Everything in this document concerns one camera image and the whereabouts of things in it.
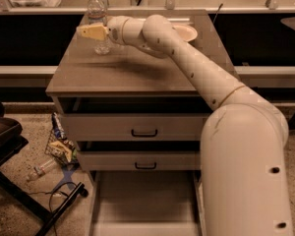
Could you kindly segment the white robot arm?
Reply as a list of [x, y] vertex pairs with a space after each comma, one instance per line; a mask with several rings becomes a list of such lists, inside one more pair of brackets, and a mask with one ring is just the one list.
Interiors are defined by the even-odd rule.
[[167, 55], [212, 109], [201, 136], [206, 236], [294, 236], [284, 162], [289, 129], [279, 109], [193, 47], [163, 16], [118, 16], [77, 33]]

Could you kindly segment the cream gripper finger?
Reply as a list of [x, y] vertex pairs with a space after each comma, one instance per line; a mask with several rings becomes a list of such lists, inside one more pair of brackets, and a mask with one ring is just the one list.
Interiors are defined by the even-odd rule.
[[91, 25], [79, 26], [77, 27], [77, 34], [82, 37], [100, 40], [100, 32], [99, 32], [100, 25], [102, 24], [91, 24]]

